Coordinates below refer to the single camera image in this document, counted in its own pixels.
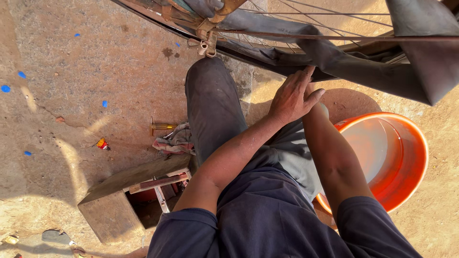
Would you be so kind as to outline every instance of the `person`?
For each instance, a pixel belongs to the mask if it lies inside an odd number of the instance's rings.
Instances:
[[[188,71],[185,93],[199,168],[153,234],[155,257],[420,257],[375,200],[351,146],[310,83],[287,77],[247,127],[223,62]],[[339,234],[311,201],[325,191]]]

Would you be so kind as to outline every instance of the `hand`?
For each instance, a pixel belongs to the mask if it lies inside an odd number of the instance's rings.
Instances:
[[[277,90],[268,115],[279,119],[284,124],[293,122],[306,115],[325,93],[324,89],[314,89],[310,84],[313,66],[306,66],[304,71],[289,75]]]

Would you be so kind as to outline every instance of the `navy t-shirt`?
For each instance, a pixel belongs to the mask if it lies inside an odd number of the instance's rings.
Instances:
[[[147,257],[421,257],[370,197],[344,200],[337,220],[340,235],[289,175],[259,168],[225,188],[217,216],[199,208],[164,213]]]

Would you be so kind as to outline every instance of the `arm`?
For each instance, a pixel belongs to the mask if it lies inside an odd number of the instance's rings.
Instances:
[[[320,89],[304,100],[310,72],[290,75],[278,89],[268,115],[219,147],[198,169],[185,188],[174,211],[202,208],[217,212],[217,199],[223,189],[242,171],[255,152],[289,122],[309,112],[325,92]]]
[[[309,84],[305,92],[314,90]],[[320,103],[303,118],[304,134],[327,200],[336,219],[338,206],[353,196],[374,198],[354,150],[333,126]]]

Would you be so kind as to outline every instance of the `screwdriver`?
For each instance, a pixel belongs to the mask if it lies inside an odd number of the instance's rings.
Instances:
[[[153,123],[153,117],[151,117],[150,121],[150,136],[153,136],[154,130],[168,130],[174,129],[177,126],[174,124],[166,124],[166,123]]]

